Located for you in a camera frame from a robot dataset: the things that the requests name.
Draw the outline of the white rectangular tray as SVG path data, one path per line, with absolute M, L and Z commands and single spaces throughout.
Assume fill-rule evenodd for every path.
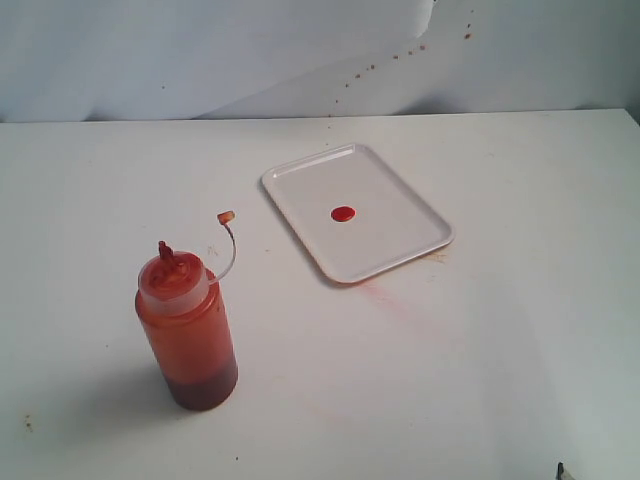
M 372 149 L 348 144 L 274 167 L 261 183 L 319 270 L 357 284 L 431 254 L 454 229 Z M 331 211 L 351 206 L 344 223 Z

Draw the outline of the red sauce blob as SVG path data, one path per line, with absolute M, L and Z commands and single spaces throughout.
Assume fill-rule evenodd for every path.
M 351 206 L 342 205 L 334 208 L 330 216 L 333 221 L 344 223 L 352 220 L 356 216 L 356 210 Z

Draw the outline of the red sauce squeeze bottle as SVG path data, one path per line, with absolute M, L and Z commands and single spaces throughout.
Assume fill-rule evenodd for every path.
M 222 404 L 238 381 L 238 365 L 220 280 L 232 269 L 235 213 L 217 215 L 232 246 L 216 274 L 197 255 L 158 243 L 158 254 L 138 275 L 135 310 L 174 401 L 190 411 Z

